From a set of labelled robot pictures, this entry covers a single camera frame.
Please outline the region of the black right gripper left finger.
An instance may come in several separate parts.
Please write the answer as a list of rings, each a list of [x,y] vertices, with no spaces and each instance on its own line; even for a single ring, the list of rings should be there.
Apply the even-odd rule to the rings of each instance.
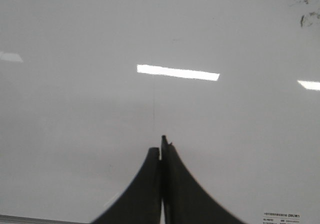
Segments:
[[[159,148],[149,148],[126,190],[92,223],[160,223],[162,165],[159,157]]]

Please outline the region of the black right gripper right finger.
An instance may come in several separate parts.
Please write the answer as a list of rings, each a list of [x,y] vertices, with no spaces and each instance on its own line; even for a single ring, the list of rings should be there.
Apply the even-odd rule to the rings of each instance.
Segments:
[[[173,144],[166,140],[161,144],[162,198],[166,223],[243,223],[197,183]]]

